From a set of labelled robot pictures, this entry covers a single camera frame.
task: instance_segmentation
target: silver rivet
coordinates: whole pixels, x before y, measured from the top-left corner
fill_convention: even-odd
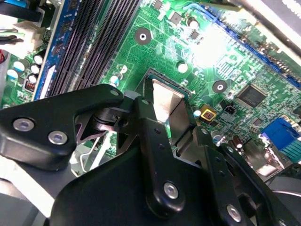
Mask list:
[[[119,93],[116,92],[116,91],[114,91],[114,90],[111,90],[111,93],[112,93],[114,96],[118,96],[118,95],[119,95]]]
[[[17,119],[14,121],[13,126],[15,130],[21,131],[21,132],[28,132],[34,128],[33,121],[29,119]]]
[[[61,131],[53,131],[49,133],[48,139],[54,145],[63,145],[66,144],[68,137]]]
[[[236,222],[241,221],[240,213],[234,206],[228,205],[227,206],[227,211],[228,211],[229,215],[232,217],[233,220],[235,220]]]
[[[279,220],[279,225],[280,226],[286,226],[286,224],[282,220]]]
[[[176,199],[179,197],[179,191],[177,187],[170,182],[166,182],[164,184],[164,192],[171,199]]]
[[[234,153],[234,150],[232,149],[232,147],[228,146],[227,149],[228,149],[229,152]]]
[[[142,100],[142,103],[149,105],[149,102],[147,100]]]
[[[204,134],[208,134],[208,131],[207,131],[206,129],[204,129],[204,128],[202,128],[202,132],[203,132]]]

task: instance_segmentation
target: black chip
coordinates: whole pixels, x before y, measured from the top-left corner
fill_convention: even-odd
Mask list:
[[[259,126],[261,123],[262,123],[262,120],[261,120],[261,119],[256,119],[256,120],[253,122],[253,125]]]
[[[182,17],[178,13],[174,13],[173,16],[170,18],[170,22],[174,23],[175,25],[178,25],[181,21]]]
[[[162,2],[161,1],[156,1],[156,3],[155,3],[155,5],[154,5],[154,7],[156,8],[156,9],[160,9],[161,8],[161,6],[162,6]]]
[[[65,34],[66,31],[69,30],[70,25],[71,25],[71,21],[63,23],[60,33]]]
[[[265,95],[253,86],[246,87],[239,95],[238,99],[242,100],[244,103],[250,107],[257,107],[264,99]]]
[[[216,122],[216,121],[212,121],[211,123],[210,123],[210,126],[212,126],[212,127],[216,127],[218,125],[218,123]]]
[[[191,38],[192,38],[192,39],[197,39],[197,37],[198,37],[198,33],[197,33],[197,32],[193,32],[193,33],[191,34]]]
[[[62,42],[58,43],[55,46],[54,50],[52,51],[52,56],[59,54],[61,52],[61,50],[63,49],[63,46],[64,46],[64,43],[62,43]]]
[[[70,0],[69,6],[68,6],[68,11],[76,9],[77,2],[78,2],[78,0]]]

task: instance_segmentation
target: black ram slot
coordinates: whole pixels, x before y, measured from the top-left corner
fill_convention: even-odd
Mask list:
[[[83,54],[88,39],[93,31],[96,19],[104,8],[105,0],[84,0],[79,10],[77,19],[72,28],[72,34],[64,51],[55,81],[51,86],[50,96],[68,91],[72,76]]]
[[[139,3],[140,0],[113,0],[111,2],[74,90],[87,88],[99,82],[135,16]]]

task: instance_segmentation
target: motherboard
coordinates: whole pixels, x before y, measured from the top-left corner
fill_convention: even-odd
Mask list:
[[[244,9],[211,2],[66,0],[43,45],[25,57],[33,65],[45,51],[36,82],[29,86],[31,67],[8,74],[2,108],[102,83],[137,91],[155,77],[190,103],[217,145],[265,146],[262,134],[279,118],[301,133],[300,57]],[[11,55],[8,70],[16,61]],[[168,116],[161,121],[171,137]],[[295,138],[283,152],[298,162]],[[116,139],[107,135],[104,151],[94,140],[82,146],[113,158]]]

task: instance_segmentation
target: white connector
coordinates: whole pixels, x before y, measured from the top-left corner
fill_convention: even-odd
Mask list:
[[[39,28],[29,21],[14,24],[12,28],[18,30],[16,36],[22,39],[23,42],[18,42],[15,45],[0,45],[0,49],[6,50],[20,59],[24,59],[43,44],[45,28]]]

